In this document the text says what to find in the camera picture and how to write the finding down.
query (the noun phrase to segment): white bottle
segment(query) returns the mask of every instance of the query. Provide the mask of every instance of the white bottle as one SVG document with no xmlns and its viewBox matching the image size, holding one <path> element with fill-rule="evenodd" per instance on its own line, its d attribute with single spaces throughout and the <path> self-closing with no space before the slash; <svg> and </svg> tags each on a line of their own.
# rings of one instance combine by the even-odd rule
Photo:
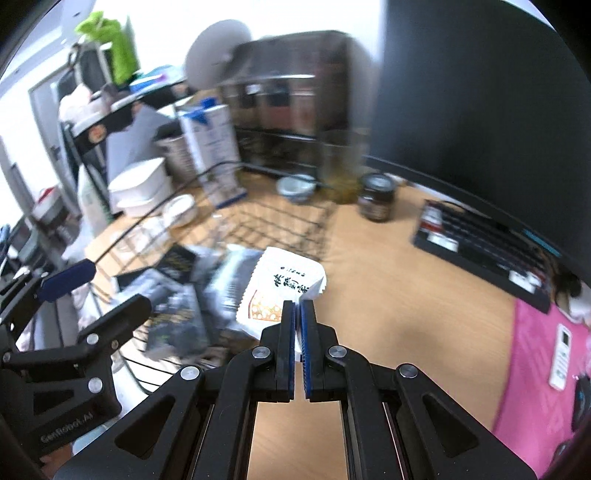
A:
<svg viewBox="0 0 591 480">
<path fill-rule="evenodd" d="M 92 234 L 97 237 L 113 222 L 113 216 L 108 206 L 103 204 L 95 185 L 90 180 L 89 174 L 92 175 L 94 169 L 92 166 L 87 168 L 91 169 L 89 173 L 83 166 L 78 170 L 78 204 L 82 215 L 90 225 Z M 98 174 L 93 177 L 100 181 Z"/>
</svg>

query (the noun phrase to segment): dark jar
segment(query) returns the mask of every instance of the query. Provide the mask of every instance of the dark jar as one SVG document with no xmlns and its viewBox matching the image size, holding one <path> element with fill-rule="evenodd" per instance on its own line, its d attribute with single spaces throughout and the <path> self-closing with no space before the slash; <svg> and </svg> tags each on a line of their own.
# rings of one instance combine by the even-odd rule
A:
<svg viewBox="0 0 591 480">
<path fill-rule="evenodd" d="M 394 182 L 382 173 L 368 173 L 359 180 L 361 193 L 357 198 L 359 213 L 372 222 L 387 222 L 392 218 Z"/>
</svg>

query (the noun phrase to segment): white bowl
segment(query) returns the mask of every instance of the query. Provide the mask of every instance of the white bowl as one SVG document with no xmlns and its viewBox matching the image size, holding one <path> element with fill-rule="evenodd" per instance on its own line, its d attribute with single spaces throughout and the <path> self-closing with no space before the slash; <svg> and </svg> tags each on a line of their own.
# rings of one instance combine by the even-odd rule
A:
<svg viewBox="0 0 591 480">
<path fill-rule="evenodd" d="M 162 217 L 167 228 L 190 224 L 197 217 L 195 198 L 189 194 L 173 198 L 164 206 Z"/>
<path fill-rule="evenodd" d="M 311 175 L 291 175 L 277 181 L 277 193 L 291 203 L 304 203 L 316 188 L 316 180 Z"/>
</svg>

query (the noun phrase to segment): white fan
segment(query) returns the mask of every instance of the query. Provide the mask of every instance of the white fan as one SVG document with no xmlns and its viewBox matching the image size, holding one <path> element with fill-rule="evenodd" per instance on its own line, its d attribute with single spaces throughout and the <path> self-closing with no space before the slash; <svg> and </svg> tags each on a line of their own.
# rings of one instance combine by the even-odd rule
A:
<svg viewBox="0 0 591 480">
<path fill-rule="evenodd" d="M 185 58 L 187 83 L 195 90 L 214 88 L 238 45 L 252 39 L 251 31 L 238 20 L 222 20 L 203 30 Z"/>
</svg>

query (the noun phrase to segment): jar lid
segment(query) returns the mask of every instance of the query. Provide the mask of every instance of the jar lid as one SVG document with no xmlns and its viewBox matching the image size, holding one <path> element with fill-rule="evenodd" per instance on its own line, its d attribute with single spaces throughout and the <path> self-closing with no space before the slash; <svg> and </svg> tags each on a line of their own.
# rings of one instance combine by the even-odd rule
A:
<svg viewBox="0 0 591 480">
<path fill-rule="evenodd" d="M 363 191 L 382 202 L 394 200 L 394 182 L 383 173 L 368 173 L 361 177 Z"/>
</svg>

